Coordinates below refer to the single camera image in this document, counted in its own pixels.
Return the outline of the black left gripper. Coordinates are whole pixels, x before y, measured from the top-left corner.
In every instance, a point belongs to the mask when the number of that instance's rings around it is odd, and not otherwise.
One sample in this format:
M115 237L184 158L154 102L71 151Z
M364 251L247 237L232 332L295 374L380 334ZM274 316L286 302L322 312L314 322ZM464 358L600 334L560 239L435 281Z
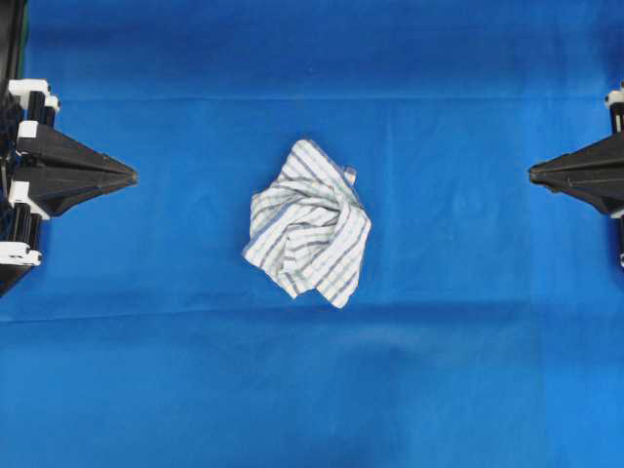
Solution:
M137 184L134 169L53 128L59 99L45 80L11 79L1 97L1 264L41 262L39 225ZM53 175L54 167L120 175Z

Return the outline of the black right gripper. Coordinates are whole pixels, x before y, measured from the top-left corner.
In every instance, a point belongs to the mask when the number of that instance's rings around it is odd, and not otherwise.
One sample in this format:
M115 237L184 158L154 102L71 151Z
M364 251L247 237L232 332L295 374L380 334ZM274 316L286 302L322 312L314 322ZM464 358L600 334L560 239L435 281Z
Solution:
M578 188L559 181L539 180L543 174L554 172L604 169L623 166L623 106L624 83L610 91L604 98L604 105L609 111L612 136L594 142L577 151L566 153L552 160L538 163L529 170L530 182L545 187L553 193L563 193L576 200L591 205L602 215L617 220L619 235L619 263L623 259L623 200L603 195L595 189Z

